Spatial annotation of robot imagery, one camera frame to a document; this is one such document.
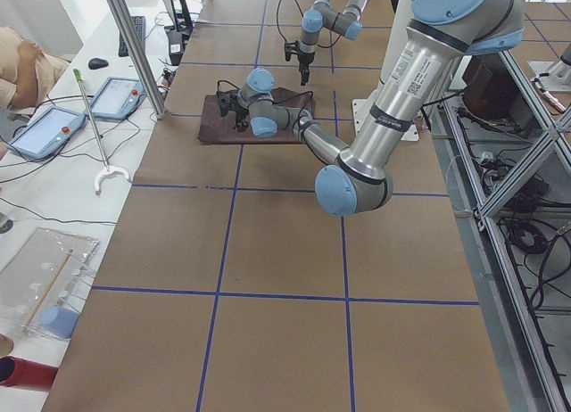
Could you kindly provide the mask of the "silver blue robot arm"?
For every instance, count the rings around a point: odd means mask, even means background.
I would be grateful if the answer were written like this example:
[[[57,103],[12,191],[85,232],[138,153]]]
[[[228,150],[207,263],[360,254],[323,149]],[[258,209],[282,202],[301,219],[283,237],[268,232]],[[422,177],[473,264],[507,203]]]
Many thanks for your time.
[[[301,35],[285,48],[285,58],[289,61],[292,54],[298,60],[301,85],[305,86],[310,78],[310,65],[314,62],[322,29],[336,33],[339,37],[354,41],[361,32],[360,17],[369,0],[349,0],[339,12],[331,7],[327,0],[316,0],[302,16]]]
[[[375,210],[391,198],[386,170],[391,153],[423,108],[445,69],[465,55],[495,54],[517,46],[525,0],[398,0],[394,34],[406,42],[394,65],[384,65],[377,90],[351,144],[328,133],[307,109],[279,105],[273,76],[253,70],[238,89],[218,92],[221,114],[234,112],[239,128],[258,138],[289,130],[323,163],[315,180],[320,206],[335,216]]]

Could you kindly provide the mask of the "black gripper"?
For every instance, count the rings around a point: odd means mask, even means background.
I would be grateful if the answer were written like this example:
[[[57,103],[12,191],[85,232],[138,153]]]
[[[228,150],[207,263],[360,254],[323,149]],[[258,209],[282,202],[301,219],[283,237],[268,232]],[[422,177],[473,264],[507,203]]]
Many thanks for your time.
[[[234,130],[237,132],[244,132],[249,127],[249,111],[239,103],[234,103],[233,112],[236,114]]]
[[[306,85],[310,79],[310,65],[313,63],[313,53],[299,52],[297,54],[298,71],[300,72],[300,84]]]

